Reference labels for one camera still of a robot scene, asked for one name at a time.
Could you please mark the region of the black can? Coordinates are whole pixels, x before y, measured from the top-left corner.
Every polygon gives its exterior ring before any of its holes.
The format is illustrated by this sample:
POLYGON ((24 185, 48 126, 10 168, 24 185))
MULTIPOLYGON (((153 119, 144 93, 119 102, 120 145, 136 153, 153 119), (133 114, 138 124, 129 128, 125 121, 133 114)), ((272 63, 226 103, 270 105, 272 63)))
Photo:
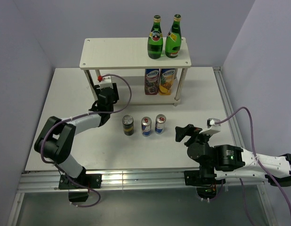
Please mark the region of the black can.
POLYGON ((123 132, 126 136, 134 133, 134 119, 131 115, 125 115, 122 119, 123 132))

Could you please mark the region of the green glass bottle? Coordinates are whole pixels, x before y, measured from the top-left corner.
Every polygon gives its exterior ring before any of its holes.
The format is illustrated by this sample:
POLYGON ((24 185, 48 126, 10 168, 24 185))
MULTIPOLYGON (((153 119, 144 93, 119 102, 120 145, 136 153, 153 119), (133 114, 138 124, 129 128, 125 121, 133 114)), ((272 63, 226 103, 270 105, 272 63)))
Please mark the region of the green glass bottle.
POLYGON ((151 59, 158 59, 162 54, 163 37, 160 22, 161 16, 155 15, 154 23, 147 41, 147 53, 151 59))
POLYGON ((175 14, 172 27, 167 35, 165 44, 165 55, 169 58, 178 56, 181 48, 181 15, 175 14))

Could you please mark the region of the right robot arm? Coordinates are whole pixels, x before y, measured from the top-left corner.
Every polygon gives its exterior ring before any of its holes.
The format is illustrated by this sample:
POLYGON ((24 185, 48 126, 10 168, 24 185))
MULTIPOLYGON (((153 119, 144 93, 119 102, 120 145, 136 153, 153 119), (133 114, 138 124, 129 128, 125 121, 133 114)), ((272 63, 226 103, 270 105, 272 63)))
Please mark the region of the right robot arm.
POLYGON ((199 164, 198 170, 184 172, 187 186, 225 184, 231 179, 267 181, 270 185, 291 186, 291 154, 268 156, 253 154, 234 145, 210 146, 209 139, 221 131, 220 125, 206 129, 188 124, 176 127, 176 142, 190 138, 184 143, 187 155, 199 164))

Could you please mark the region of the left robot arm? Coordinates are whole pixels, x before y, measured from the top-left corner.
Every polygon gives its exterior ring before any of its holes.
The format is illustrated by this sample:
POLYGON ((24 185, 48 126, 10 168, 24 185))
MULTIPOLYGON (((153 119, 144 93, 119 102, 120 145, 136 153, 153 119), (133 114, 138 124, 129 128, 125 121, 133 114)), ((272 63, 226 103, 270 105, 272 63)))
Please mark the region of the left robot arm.
POLYGON ((41 155, 43 162, 54 164, 63 175, 59 189, 100 188, 101 174, 87 174, 71 155, 74 137, 89 129, 103 126, 114 112, 114 104, 119 100, 116 83, 107 87, 94 87, 97 100, 88 113, 68 119, 51 116, 46 121, 34 150, 41 155))

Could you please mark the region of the white two-tier shelf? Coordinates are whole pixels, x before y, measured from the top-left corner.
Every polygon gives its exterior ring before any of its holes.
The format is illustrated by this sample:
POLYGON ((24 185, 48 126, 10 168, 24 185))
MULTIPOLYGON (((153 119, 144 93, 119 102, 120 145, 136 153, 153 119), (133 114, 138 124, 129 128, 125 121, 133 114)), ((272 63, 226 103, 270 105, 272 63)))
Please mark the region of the white two-tier shelf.
POLYGON ((147 54, 147 38, 86 38, 83 44, 80 69, 84 71, 90 87, 99 85, 97 77, 111 76, 117 84, 119 105, 178 105, 191 59, 185 38, 182 38, 179 56, 162 55, 151 59, 147 54), (174 68, 170 95, 146 95, 145 69, 174 68))

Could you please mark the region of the blue silver can right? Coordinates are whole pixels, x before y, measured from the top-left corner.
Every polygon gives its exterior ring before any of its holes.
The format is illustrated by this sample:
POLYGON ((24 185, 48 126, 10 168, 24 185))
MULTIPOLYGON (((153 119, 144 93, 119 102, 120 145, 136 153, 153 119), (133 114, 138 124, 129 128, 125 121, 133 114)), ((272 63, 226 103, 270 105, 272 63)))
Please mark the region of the blue silver can right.
POLYGON ((159 114, 155 119, 155 132, 157 134, 161 134, 164 131, 166 123, 166 116, 163 114, 159 114))

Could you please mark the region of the blue silver can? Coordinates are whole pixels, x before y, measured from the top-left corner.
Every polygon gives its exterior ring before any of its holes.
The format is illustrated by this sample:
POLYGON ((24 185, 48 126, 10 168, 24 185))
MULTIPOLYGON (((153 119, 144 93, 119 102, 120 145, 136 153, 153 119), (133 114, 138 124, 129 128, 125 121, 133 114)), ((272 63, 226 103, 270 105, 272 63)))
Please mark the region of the blue silver can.
POLYGON ((164 131, 166 123, 166 116, 163 114, 159 114, 155 119, 155 132, 157 134, 161 134, 164 131))
POLYGON ((149 136, 152 130, 152 120, 149 117, 143 117, 141 120, 141 129, 143 136, 149 136))

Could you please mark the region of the purple grape juice carton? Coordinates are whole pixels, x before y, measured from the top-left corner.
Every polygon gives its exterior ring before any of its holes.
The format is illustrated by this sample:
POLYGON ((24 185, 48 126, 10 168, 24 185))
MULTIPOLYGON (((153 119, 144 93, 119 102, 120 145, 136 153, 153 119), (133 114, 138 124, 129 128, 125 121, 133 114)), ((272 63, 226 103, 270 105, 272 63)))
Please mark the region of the purple grape juice carton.
POLYGON ((145 69, 145 94, 156 95, 158 93, 158 82, 160 69, 145 69))

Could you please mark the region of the blue silver can left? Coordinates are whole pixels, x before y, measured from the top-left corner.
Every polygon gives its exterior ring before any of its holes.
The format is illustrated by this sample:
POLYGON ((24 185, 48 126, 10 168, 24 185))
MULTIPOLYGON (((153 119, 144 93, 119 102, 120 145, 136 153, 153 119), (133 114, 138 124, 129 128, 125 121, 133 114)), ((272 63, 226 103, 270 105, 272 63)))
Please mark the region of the blue silver can left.
POLYGON ((143 136, 149 136, 152 130, 152 120, 149 117, 143 117, 141 120, 141 129, 143 136))

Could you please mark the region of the yellow pineapple juice carton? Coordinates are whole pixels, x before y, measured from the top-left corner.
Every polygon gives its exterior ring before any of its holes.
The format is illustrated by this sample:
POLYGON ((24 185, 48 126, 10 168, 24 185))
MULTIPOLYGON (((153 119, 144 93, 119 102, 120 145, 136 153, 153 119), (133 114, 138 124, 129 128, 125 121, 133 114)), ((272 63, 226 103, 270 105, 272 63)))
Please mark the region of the yellow pineapple juice carton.
POLYGON ((176 70, 172 69, 161 69, 158 91, 160 95, 170 95, 172 86, 174 83, 176 70))

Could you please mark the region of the aluminium front rail frame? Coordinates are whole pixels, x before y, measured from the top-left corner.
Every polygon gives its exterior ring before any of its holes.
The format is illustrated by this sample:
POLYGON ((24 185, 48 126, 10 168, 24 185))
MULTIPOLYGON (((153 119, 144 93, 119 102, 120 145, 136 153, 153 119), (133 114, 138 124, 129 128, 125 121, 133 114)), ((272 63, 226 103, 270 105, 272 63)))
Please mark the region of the aluminium front rail frame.
MULTIPOLYGON (((101 174, 97 191, 184 188, 184 171, 197 168, 88 170, 87 174, 101 174)), ((18 193, 60 192, 58 171, 36 171, 21 175, 18 193)))

